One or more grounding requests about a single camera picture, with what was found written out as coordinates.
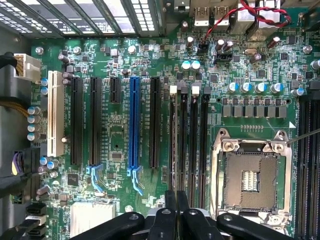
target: power connector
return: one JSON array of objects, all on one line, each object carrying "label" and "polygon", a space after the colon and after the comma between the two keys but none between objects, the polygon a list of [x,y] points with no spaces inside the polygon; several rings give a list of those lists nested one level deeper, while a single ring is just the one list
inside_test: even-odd
[{"label": "power connector", "polygon": [[39,226],[43,225],[46,223],[47,220],[47,216],[46,215],[41,215],[41,216],[36,216],[36,215],[29,215],[25,218],[26,220],[30,219],[30,220],[39,220]]},{"label": "power connector", "polygon": [[25,53],[15,53],[14,56],[22,57],[23,74],[18,75],[16,70],[13,70],[13,76],[15,78],[28,80],[36,84],[41,83],[41,61],[29,56]]}]

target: motherboard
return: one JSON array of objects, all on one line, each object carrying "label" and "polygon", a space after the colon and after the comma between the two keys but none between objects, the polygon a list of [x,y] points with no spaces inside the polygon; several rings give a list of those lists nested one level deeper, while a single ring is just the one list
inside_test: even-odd
[{"label": "motherboard", "polygon": [[319,34],[299,25],[305,11],[287,9],[291,25],[266,41],[213,32],[200,46],[205,34],[180,26],[158,38],[33,40],[41,111],[28,138],[42,156],[47,239],[147,216],[168,189],[213,218],[241,214],[294,236],[308,191],[297,184],[299,146],[286,142],[320,56]]}]

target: black ram slot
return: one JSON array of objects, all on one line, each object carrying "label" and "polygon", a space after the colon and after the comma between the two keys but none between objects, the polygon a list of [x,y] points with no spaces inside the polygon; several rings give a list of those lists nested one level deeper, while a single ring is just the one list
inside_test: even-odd
[{"label": "black ram slot", "polygon": [[90,149],[89,165],[101,163],[101,97],[102,81],[99,77],[90,78]]},{"label": "black ram slot", "polygon": [[173,190],[173,164],[175,162],[175,107],[174,107],[174,98],[170,100],[170,138],[169,138],[169,181],[168,189]]},{"label": "black ram slot", "polygon": [[121,80],[118,77],[110,77],[110,103],[121,103]]},{"label": "black ram slot", "polygon": [[200,137],[199,137],[199,183],[198,207],[205,208],[206,195],[206,167],[207,167],[207,130],[208,130],[208,105],[210,95],[204,94],[201,98]]},{"label": "black ram slot", "polygon": [[72,165],[81,165],[83,161],[83,104],[84,82],[80,77],[71,78],[70,109],[70,158]]},{"label": "black ram slot", "polygon": [[159,167],[159,143],[160,143],[160,104],[161,89],[160,78],[150,79],[150,140],[149,140],[149,167]]},{"label": "black ram slot", "polygon": [[197,165],[197,131],[198,131],[198,97],[192,96],[190,102],[190,134],[189,134],[189,176],[188,193],[190,208],[195,207],[196,165]]},{"label": "black ram slot", "polygon": [[[299,98],[299,135],[320,128],[319,93]],[[296,237],[319,239],[320,134],[305,137],[298,142]]]},{"label": "black ram slot", "polygon": [[179,160],[178,160],[178,187],[177,190],[185,190],[185,169],[186,169],[186,142],[187,142],[187,121],[188,121],[188,94],[181,93],[180,99],[180,128],[179,128]]}]

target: blue pcie slot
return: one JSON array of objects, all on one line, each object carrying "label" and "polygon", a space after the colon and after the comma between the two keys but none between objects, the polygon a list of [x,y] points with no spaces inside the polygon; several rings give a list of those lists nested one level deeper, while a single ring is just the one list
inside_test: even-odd
[{"label": "blue pcie slot", "polygon": [[131,177],[133,188],[142,195],[138,188],[139,141],[140,141],[140,78],[130,77],[130,104],[129,104],[129,150],[127,175]]}]

